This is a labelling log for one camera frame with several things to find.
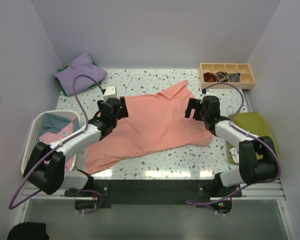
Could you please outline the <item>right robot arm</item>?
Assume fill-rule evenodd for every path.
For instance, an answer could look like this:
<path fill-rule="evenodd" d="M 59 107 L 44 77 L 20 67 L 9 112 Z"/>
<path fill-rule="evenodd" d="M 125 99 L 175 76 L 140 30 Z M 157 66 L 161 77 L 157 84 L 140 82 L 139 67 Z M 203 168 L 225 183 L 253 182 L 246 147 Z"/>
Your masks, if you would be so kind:
<path fill-rule="evenodd" d="M 281 175 L 281 166 L 274 142 L 269 136 L 258 136 L 235 125 L 221 115 L 220 101 L 216 96 L 203 99 L 190 98 L 185 117 L 204 123 L 206 130 L 231 144 L 237 151 L 238 166 L 214 176 L 212 189 L 220 197 L 231 187 L 241 184 L 252 185 L 275 181 Z"/>

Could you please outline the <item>salmon pink t-shirt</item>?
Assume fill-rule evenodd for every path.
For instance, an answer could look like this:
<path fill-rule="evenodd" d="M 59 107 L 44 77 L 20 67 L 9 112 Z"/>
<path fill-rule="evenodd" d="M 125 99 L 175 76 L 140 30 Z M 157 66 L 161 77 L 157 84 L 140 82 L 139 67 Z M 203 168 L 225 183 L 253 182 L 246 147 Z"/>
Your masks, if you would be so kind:
<path fill-rule="evenodd" d="M 208 146 L 213 135 L 205 126 L 185 117 L 194 95 L 183 80 L 156 94 L 127 96 L 128 117 L 87 150 L 89 174 L 104 171 L 121 160 L 142 157 L 185 145 Z"/>

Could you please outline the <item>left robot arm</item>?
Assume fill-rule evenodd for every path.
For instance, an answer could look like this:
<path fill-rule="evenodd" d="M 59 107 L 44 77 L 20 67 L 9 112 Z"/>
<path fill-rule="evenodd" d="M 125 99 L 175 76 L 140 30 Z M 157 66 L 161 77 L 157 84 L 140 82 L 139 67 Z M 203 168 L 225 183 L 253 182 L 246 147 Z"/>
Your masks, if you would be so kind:
<path fill-rule="evenodd" d="M 93 192 L 93 177 L 80 169 L 66 170 L 65 164 L 86 147 L 106 138 L 118 120 L 129 116 L 123 96 L 100 100 L 97 105 L 99 111 L 76 132 L 56 142 L 35 145 L 23 172 L 26 181 L 47 195 L 60 188 L 76 189 L 82 196 Z"/>

